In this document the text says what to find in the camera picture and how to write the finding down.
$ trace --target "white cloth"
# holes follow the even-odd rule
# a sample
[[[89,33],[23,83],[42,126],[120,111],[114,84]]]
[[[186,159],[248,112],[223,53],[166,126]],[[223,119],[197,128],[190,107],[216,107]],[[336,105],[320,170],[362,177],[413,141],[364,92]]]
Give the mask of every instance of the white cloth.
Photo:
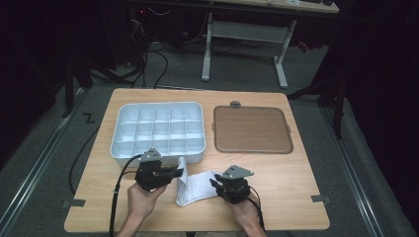
[[[215,188],[210,184],[210,179],[215,180],[216,172],[206,171],[197,175],[188,176],[185,158],[179,158],[179,168],[184,169],[182,177],[178,178],[178,196],[176,203],[185,206],[194,201],[216,196]]]

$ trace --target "plastic organizer tray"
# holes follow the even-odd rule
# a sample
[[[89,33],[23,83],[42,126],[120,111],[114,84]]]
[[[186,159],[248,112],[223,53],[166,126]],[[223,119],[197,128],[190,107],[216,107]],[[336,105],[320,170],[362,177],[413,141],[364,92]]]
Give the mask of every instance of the plastic organizer tray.
[[[199,163],[206,148],[203,108],[195,102],[127,104],[120,108],[111,154],[121,166],[150,148],[162,155],[163,165],[177,165],[179,157]],[[129,164],[137,167],[138,161]]]

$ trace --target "cable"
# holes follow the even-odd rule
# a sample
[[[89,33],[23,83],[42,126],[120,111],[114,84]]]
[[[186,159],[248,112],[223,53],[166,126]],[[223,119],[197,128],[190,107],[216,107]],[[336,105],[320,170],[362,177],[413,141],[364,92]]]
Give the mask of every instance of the cable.
[[[86,148],[87,143],[89,143],[90,139],[92,139],[92,137],[96,134],[96,132],[98,130],[99,130],[99,126],[93,131],[93,133],[89,136],[89,138],[87,138],[87,140],[84,142],[83,146],[81,147],[79,153],[76,156],[76,159],[74,159],[73,164],[71,165],[71,169],[70,169],[70,172],[68,174],[68,182],[69,182],[69,185],[70,185],[70,190],[71,190],[71,192],[73,193],[74,196],[76,195],[76,192],[75,192],[74,187],[73,187],[73,182],[72,182],[72,175],[73,175],[74,167],[77,163],[77,160],[80,158],[80,155],[83,152],[84,148]]]
[[[268,46],[268,45],[271,45],[271,44],[274,44],[274,43],[269,42],[269,41],[264,41],[264,42],[261,42],[259,45],[252,45],[252,44],[249,44],[249,43],[243,43],[243,42],[238,41],[237,44],[240,45],[240,46],[245,46],[245,47],[260,48],[260,47]]]
[[[166,48],[166,43],[162,42],[162,41],[156,41],[156,42],[152,42],[151,44],[163,44],[163,46],[157,50],[150,50],[149,52],[157,52],[157,51],[162,51],[164,48]]]
[[[152,12],[152,13],[154,13],[155,15],[157,15],[157,16],[164,16],[164,15],[167,15],[167,14],[169,14],[170,12],[172,12],[172,10],[169,10],[169,11],[167,11],[167,12],[165,12],[165,13],[158,13],[158,12],[155,12],[154,10],[152,10],[151,8],[148,8],[148,10],[150,11],[150,12]]]
[[[224,51],[221,51],[221,50],[216,50],[214,48],[215,47],[215,45],[214,45],[214,46],[211,46],[211,50],[214,51],[214,52],[217,52],[217,53],[228,53],[228,52],[232,51],[233,49],[236,48],[237,40],[235,40],[235,39],[218,39],[218,41],[228,41],[228,40],[231,40],[233,42],[231,48],[229,48],[227,50],[224,50]]]
[[[198,33],[198,35],[197,35],[194,39],[191,39],[191,40],[189,40],[189,41],[184,41],[184,43],[185,43],[185,42],[195,42],[195,41],[203,40],[203,39],[205,39],[205,38],[206,38],[206,37],[202,37],[201,39],[198,39],[198,37],[199,37],[199,36],[203,33],[204,28],[206,27],[206,22],[207,22],[207,18],[208,18],[208,16],[209,16],[209,14],[208,14],[208,13],[206,13],[206,17],[204,18],[203,26],[201,27],[201,30],[200,30],[200,32]]]
[[[134,34],[135,34],[135,33],[136,33],[136,31],[138,30],[138,28],[141,28],[140,35],[141,35],[142,37],[144,37],[144,27],[142,26],[141,22],[139,22],[139,21],[137,21],[137,20],[131,19],[131,21],[132,21],[133,23],[135,23],[135,29],[134,29],[134,30],[133,30],[133,32],[130,34],[130,36],[131,36],[131,38],[132,38],[132,40],[133,40],[133,46],[134,46],[134,47],[136,47],[137,40],[135,39]]]
[[[142,72],[142,85],[141,85],[142,89],[147,89],[147,85],[145,83],[145,71]]]
[[[163,75],[166,73],[167,71],[167,67],[169,66],[169,61],[167,60],[167,57],[165,55],[163,55],[162,53],[155,51],[155,53],[160,54],[160,56],[162,56],[164,58],[164,60],[166,61],[166,66],[164,68],[164,71],[161,73],[160,77],[156,80],[156,82],[154,83],[154,89],[157,89],[157,84],[160,81],[160,79],[163,77]]]
[[[262,202],[261,202],[261,199],[260,199],[260,197],[259,197],[258,192],[256,192],[256,190],[255,190],[255,189],[253,189],[253,188],[252,188],[252,187],[250,187],[250,186],[249,186],[249,188],[250,188],[250,189],[252,189],[252,190],[253,190],[253,192],[255,192],[256,196],[258,197],[259,204],[258,204],[258,203],[256,203],[256,202],[255,202],[253,199],[251,199],[250,197],[246,197],[246,199],[248,199],[250,202],[252,202],[252,203],[253,203],[253,205],[256,207],[256,210],[258,211],[258,215],[259,215],[259,224],[260,224],[260,226],[262,227],[263,231],[265,231],[265,222],[264,222],[264,220],[263,220],[263,214],[262,214]]]
[[[109,236],[111,236],[111,237],[114,237],[115,215],[116,215],[116,212],[117,212],[118,194],[119,194],[120,187],[121,187],[121,180],[123,179],[123,176],[125,174],[130,173],[130,172],[126,172],[126,168],[128,167],[128,165],[133,160],[138,159],[139,157],[141,157],[141,155],[136,155],[136,156],[130,158],[126,162],[123,169],[121,170],[121,174],[120,174],[120,177],[118,178],[117,184],[115,185],[114,197],[112,198],[111,221],[110,221],[110,225],[109,225]]]
[[[188,42],[188,43],[197,43],[200,40],[204,40],[205,38],[206,37],[204,37],[202,39],[199,39],[199,40],[195,40],[194,42]],[[190,46],[190,45],[188,45],[188,43],[184,43],[183,46],[188,47],[188,48],[192,48],[192,49],[201,49],[201,48],[203,48],[203,47],[206,46],[206,43],[205,42],[202,42],[200,46]]]
[[[144,60],[144,59],[141,58],[141,65],[142,65],[142,67],[141,67],[141,70],[139,70],[138,75],[132,81],[131,86],[130,86],[131,88],[133,88],[135,86],[135,83],[138,80],[138,78],[145,73],[145,66],[146,66],[146,64],[147,64],[147,60],[146,59]]]

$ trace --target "human hand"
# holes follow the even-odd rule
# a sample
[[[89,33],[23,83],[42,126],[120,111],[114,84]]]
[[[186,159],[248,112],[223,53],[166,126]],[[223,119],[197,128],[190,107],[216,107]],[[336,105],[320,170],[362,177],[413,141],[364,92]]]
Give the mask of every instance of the human hand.
[[[255,203],[259,203],[259,200],[253,194],[250,194],[249,198],[251,198]],[[243,228],[248,237],[267,236],[265,231],[260,226],[256,206],[250,200],[246,199],[237,204],[232,204],[226,200],[224,202],[228,207],[230,207],[235,221]]]
[[[139,226],[153,211],[157,199],[164,193],[166,188],[167,185],[148,192],[138,183],[128,188],[128,215],[118,233],[119,237],[135,235]]]

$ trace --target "brown tray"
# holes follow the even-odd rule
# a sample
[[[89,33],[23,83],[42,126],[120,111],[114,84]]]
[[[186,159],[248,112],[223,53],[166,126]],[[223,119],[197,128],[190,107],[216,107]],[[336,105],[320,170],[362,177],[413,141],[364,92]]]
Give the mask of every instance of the brown tray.
[[[293,142],[279,108],[218,106],[213,110],[215,147],[222,152],[291,153]]]

